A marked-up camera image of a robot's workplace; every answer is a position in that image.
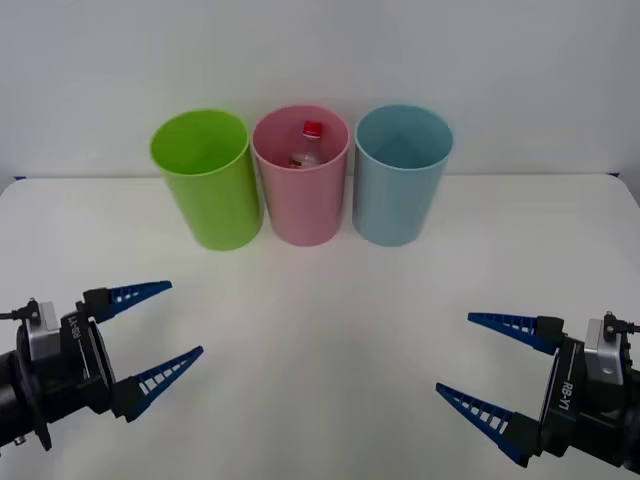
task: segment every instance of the cup rim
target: cup rim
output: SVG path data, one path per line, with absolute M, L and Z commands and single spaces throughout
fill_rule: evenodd
M 434 163 L 432 165 L 427 165 L 425 167 L 417 167 L 417 168 L 395 167 L 393 165 L 389 165 L 387 163 L 381 162 L 377 158 L 373 157 L 369 152 L 367 152 L 362 147 L 362 145 L 360 145 L 360 140 L 358 140 L 358 128 L 360 127 L 360 123 L 362 123 L 362 121 L 366 117 L 368 117 L 370 114 L 372 114 L 373 112 L 375 112 L 377 110 L 382 110 L 383 108 L 390 108 L 390 107 L 417 108 L 417 109 L 423 110 L 423 111 L 425 111 L 427 113 L 430 113 L 431 115 L 436 117 L 438 120 L 440 120 L 444 125 L 447 126 L 447 128 L 449 129 L 449 132 L 451 133 L 451 148 L 449 148 L 449 152 L 444 157 L 442 157 L 440 160 L 438 160 L 436 163 Z M 416 103 L 392 103 L 392 104 L 389 104 L 389 105 L 381 105 L 379 107 L 373 108 L 373 109 L 369 110 L 367 113 L 365 113 L 362 117 L 360 117 L 360 119 L 356 122 L 356 126 L 353 129 L 353 132 L 354 132 L 353 137 L 355 138 L 356 148 L 358 149 L 359 152 L 361 152 L 368 159 L 372 160 L 373 162 L 377 163 L 378 165 L 380 165 L 382 167 L 385 167 L 385 168 L 388 168 L 390 170 L 395 170 L 397 172 L 421 172 L 421 171 L 425 171 L 425 170 L 430 170 L 432 168 L 436 168 L 436 167 L 440 166 L 443 162 L 447 161 L 447 159 L 449 158 L 449 155 L 451 155 L 451 152 L 453 151 L 453 147 L 455 145 L 455 137 L 453 136 L 453 130 L 451 130 L 451 127 L 449 126 L 449 123 L 446 122 L 444 120 L 444 118 L 442 118 L 440 115 L 438 115 L 437 113 L 435 113 L 431 109 L 425 107 L 424 105 L 420 105 L 420 104 L 416 104 Z
M 263 158 L 262 155 L 260 155 L 258 153 L 258 150 L 256 149 L 256 146 L 255 146 L 255 143 L 254 143 L 254 137 L 255 137 L 255 134 L 256 134 L 256 130 L 258 129 L 258 125 L 260 125 L 260 123 L 262 123 L 267 117 L 279 112 L 280 110 L 285 110 L 287 108 L 293 108 L 293 107 L 318 108 L 320 110 L 324 110 L 325 112 L 330 113 L 331 115 L 336 117 L 338 120 L 340 120 L 340 123 L 342 123 L 342 126 L 347 130 L 347 141 L 345 142 L 345 146 L 340 151 L 340 153 L 337 154 L 335 157 L 333 157 L 328 162 L 323 163 L 322 165 L 317 165 L 315 167 L 304 168 L 304 169 L 281 167 L 280 165 L 276 165 L 275 163 L 271 163 L 266 158 Z M 344 120 L 344 118 L 342 118 L 342 116 L 340 116 L 334 110 L 332 110 L 330 108 L 327 108 L 327 107 L 324 107 L 322 105 L 316 105 L 316 104 L 312 104 L 312 103 L 292 103 L 292 104 L 288 104 L 288 105 L 283 105 L 282 107 L 278 107 L 275 110 L 271 110 L 269 113 L 263 115 L 260 118 L 260 120 L 258 120 L 256 122 L 256 126 L 254 127 L 253 132 L 251 133 L 251 151 L 254 153 L 254 155 L 256 156 L 256 158 L 257 158 L 259 163 L 261 163 L 263 165 L 266 165 L 269 168 L 274 168 L 276 170 L 281 170 L 283 172 L 288 172 L 288 173 L 291 173 L 293 175 L 300 175 L 300 174 L 303 174 L 303 173 L 317 172 L 317 171 L 322 170 L 324 168 L 328 168 L 329 165 L 332 165 L 333 163 L 335 163 L 336 160 L 338 160 L 339 158 L 343 157 L 347 153 L 347 151 L 349 150 L 349 146 L 351 145 L 351 138 L 352 138 L 352 135 L 351 135 L 351 129 L 349 128 L 349 124 Z
M 160 131 L 166 127 L 169 123 L 178 120 L 180 118 L 186 117 L 188 115 L 192 115 L 194 113 L 203 113 L 203 112 L 209 112 L 209 113 L 223 113 L 229 117 L 232 117 L 236 120 L 238 120 L 240 122 L 240 125 L 242 125 L 242 129 L 244 131 L 244 136 L 245 136 L 245 141 L 244 141 L 244 145 L 242 146 L 242 149 L 240 150 L 240 153 L 238 153 L 238 155 L 231 161 L 229 161 L 228 163 L 224 164 L 222 167 L 216 168 L 214 170 L 210 170 L 208 172 L 202 172 L 202 173 L 180 173 L 180 172 L 174 172 L 172 170 L 169 170 L 168 168 L 165 168 L 163 165 L 160 164 L 160 162 L 158 162 L 155 157 L 153 156 L 153 144 L 156 140 L 156 137 L 158 136 L 158 134 L 160 133 Z M 153 133 L 153 136 L 151 137 L 151 141 L 149 142 L 149 156 L 151 157 L 151 160 L 153 160 L 153 163 L 156 165 L 156 167 L 158 167 L 160 170 L 162 170 L 163 172 L 166 172 L 170 175 L 174 175 L 177 177 L 185 177 L 185 178 L 195 178 L 195 177 L 205 177 L 207 175 L 212 175 L 212 174 L 216 174 L 216 173 L 220 173 L 222 171 L 224 171 L 227 168 L 231 168 L 232 165 L 238 163 L 242 157 L 244 156 L 244 154 L 247 151 L 247 148 L 249 148 L 249 129 L 247 128 L 247 124 L 246 122 L 240 118 L 238 115 L 235 115 L 233 113 L 231 113 L 228 110 L 224 110 L 222 108 L 196 108 L 193 110 L 187 110 L 186 112 L 182 112 L 179 113 L 178 115 L 175 115 L 173 117 L 171 117 L 169 120 L 167 120 L 166 122 L 164 122 L 162 125 L 160 125 L 160 127 L 158 127 L 156 129 L 156 131 Z

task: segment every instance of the white wall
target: white wall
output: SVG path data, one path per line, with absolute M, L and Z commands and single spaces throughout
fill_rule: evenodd
M 637 0 L 0 0 L 0 173 L 146 175 L 165 119 L 421 102 L 450 172 L 640 158 Z

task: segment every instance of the plastic bottle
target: plastic bottle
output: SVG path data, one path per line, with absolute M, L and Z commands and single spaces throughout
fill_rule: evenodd
M 307 120 L 304 122 L 302 136 L 300 148 L 289 156 L 289 168 L 304 169 L 322 165 L 322 123 Z

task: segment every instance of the red bottle cap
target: red bottle cap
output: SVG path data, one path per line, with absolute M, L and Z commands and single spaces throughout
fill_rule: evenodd
M 307 120 L 304 122 L 302 134 L 307 137 L 320 138 L 322 136 L 322 122 Z

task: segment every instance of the light blue cup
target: light blue cup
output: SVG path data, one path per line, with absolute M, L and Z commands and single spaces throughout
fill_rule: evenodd
M 353 224 L 370 242 L 415 240 L 453 146 L 446 122 L 426 108 L 388 105 L 356 125 Z

